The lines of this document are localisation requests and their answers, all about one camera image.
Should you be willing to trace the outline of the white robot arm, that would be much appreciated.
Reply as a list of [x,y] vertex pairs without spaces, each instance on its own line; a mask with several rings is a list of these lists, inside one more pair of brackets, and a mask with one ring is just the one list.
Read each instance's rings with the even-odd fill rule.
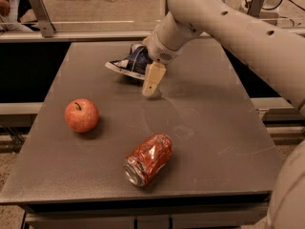
[[[154,93],[165,66],[205,32],[305,115],[305,38],[227,6],[221,0],[168,0],[169,12],[144,40],[153,63],[142,94]],[[286,158],[265,229],[305,229],[305,142]]]

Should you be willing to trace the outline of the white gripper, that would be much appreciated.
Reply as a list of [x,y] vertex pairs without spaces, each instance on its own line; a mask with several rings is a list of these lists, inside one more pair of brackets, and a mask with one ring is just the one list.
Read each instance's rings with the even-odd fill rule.
[[156,33],[152,33],[146,38],[146,47],[149,57],[155,62],[148,64],[146,67],[142,94],[144,96],[152,96],[165,75],[165,65],[176,59],[181,54],[181,50],[173,51],[166,48]]

